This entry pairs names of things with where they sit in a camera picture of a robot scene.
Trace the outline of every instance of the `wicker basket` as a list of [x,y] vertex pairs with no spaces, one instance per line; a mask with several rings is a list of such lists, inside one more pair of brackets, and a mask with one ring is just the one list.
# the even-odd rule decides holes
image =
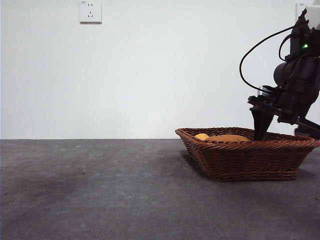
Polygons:
[[195,138],[241,135],[253,139],[252,129],[240,127],[179,128],[176,131],[203,171],[217,181],[287,181],[296,179],[298,168],[320,141],[306,136],[267,132],[264,141],[206,141]]

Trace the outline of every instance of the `robotic arm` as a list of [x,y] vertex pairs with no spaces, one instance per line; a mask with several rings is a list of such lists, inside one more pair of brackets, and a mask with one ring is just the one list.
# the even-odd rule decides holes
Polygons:
[[320,30],[309,28],[306,13],[307,9],[302,12],[296,24],[289,28],[292,29],[291,34],[280,45],[281,58],[281,47],[290,39],[290,54],[284,59],[281,58],[284,63],[274,70],[273,78],[277,86],[264,85],[260,88],[258,96],[248,98],[248,103],[253,105],[250,110],[254,119],[256,141],[263,139],[274,115],[278,116],[279,123],[299,125],[296,132],[320,138],[320,125],[306,119],[309,108],[318,98],[320,91]]

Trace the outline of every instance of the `yellow food item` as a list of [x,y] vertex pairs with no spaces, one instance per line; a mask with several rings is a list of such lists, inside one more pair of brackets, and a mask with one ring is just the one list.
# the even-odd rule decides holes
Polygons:
[[205,139],[206,141],[222,141],[222,142],[251,142],[249,138],[240,135],[219,135],[210,136]]
[[201,139],[201,140],[205,140],[205,139],[209,138],[209,136],[205,133],[199,133],[199,134],[195,135],[194,137],[197,139]]

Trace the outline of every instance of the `wall outlet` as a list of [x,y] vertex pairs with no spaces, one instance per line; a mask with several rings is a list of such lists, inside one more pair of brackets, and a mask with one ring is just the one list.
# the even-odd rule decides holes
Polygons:
[[295,19],[297,20],[298,17],[301,15],[302,11],[310,5],[311,3],[308,2],[297,2],[295,4]]
[[100,0],[81,1],[79,19],[82,24],[102,24],[102,2]]

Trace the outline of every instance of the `gray floor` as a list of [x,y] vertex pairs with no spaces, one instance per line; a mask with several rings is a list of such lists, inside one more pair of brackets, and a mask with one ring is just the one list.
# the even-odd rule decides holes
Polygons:
[[295,181],[216,182],[178,139],[1,141],[1,240],[318,240],[319,150]]

